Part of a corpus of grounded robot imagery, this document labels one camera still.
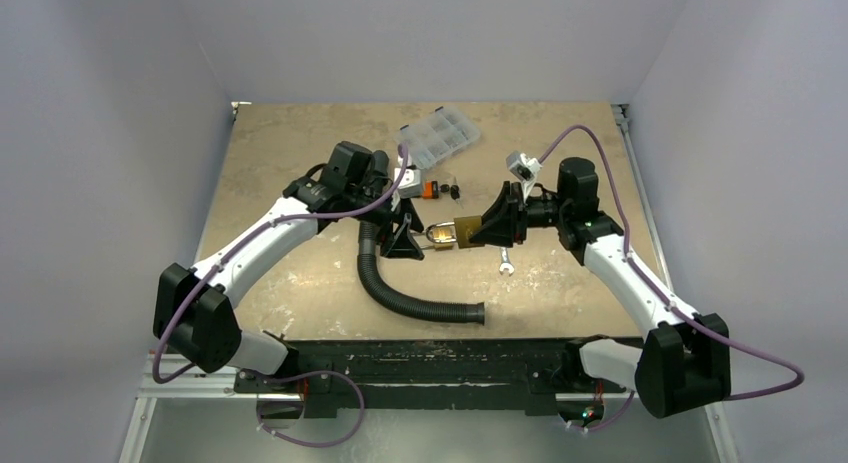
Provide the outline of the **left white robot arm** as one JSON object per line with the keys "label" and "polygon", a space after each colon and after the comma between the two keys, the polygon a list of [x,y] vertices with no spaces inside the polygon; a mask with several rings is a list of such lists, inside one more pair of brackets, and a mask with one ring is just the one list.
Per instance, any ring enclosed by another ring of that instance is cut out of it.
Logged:
{"label": "left white robot arm", "polygon": [[291,181],[233,241],[191,265],[168,266],[157,286],[153,379],[164,384],[193,368],[213,373],[230,366],[259,374],[272,391],[292,388],[299,372],[296,350],[281,337],[241,328],[235,310],[278,262],[332,223],[355,219],[407,237],[403,226],[417,214],[399,188],[411,156],[405,143],[397,151],[391,176],[384,151],[336,144],[327,162]]}

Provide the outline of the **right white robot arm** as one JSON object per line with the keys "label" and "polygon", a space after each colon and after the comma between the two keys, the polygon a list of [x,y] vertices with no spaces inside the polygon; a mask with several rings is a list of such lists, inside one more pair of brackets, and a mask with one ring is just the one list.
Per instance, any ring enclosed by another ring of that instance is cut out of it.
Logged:
{"label": "right white robot arm", "polygon": [[506,162],[517,179],[504,183],[470,242],[506,249],[523,243],[530,228],[555,228],[561,245],[607,287],[642,338],[641,348],[602,335],[571,340],[555,376],[576,390],[597,380],[615,383],[636,392],[656,418],[729,397],[729,349],[712,337],[728,336],[725,321],[675,299],[644,265],[619,221],[600,208],[594,163],[562,160],[556,190],[535,196],[538,160],[514,152]]}

